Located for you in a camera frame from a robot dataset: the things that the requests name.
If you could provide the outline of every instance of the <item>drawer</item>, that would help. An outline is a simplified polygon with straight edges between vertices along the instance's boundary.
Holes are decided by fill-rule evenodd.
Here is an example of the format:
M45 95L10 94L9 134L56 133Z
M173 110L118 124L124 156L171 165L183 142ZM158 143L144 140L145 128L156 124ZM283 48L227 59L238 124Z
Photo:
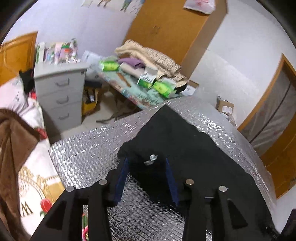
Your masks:
M81 102L43 111L44 122L49 137L81 125Z
M35 79L37 97L44 96L60 90L76 89L81 90L84 86L86 71L64 72Z
M75 89L61 90L38 97L38 102L45 110L62 107L79 101L82 101L82 91Z

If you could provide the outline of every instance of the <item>silver insulation foil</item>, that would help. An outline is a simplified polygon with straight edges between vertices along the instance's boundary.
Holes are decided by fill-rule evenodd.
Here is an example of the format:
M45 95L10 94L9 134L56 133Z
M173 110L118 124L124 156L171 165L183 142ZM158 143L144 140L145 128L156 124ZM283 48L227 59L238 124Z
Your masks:
M149 110L53 144L49 153L63 184L84 188L105 178L117 166L117 151L121 145L134 138L164 104L199 131L207 133L220 149L252 175L272 213L276 202L272 178L256 152L213 106L194 96L168 100ZM110 208L108 214L113 240L182 240L184 218L173 207L150 201L130 176L121 202ZM207 232L207 240L211 240L210 232Z

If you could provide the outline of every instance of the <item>gray filing cabinet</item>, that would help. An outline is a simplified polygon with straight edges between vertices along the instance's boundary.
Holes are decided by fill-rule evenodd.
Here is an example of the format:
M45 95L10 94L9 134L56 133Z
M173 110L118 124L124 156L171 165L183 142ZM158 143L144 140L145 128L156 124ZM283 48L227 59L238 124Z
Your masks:
M34 79L49 137L81 124L84 78L88 64L35 65Z

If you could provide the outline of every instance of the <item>poster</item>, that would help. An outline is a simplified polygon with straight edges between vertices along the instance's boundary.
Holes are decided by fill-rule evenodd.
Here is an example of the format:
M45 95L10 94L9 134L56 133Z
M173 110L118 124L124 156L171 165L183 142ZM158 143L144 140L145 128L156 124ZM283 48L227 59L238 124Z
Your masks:
M137 15L145 0L83 0L82 6L97 6Z

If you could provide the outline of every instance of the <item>white pillow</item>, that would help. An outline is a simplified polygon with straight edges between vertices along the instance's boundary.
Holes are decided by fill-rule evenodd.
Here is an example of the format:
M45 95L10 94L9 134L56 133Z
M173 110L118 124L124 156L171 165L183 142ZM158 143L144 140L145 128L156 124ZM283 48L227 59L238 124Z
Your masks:
M20 77L15 77L0 86L0 108L12 110L19 116L28 111L28 100Z

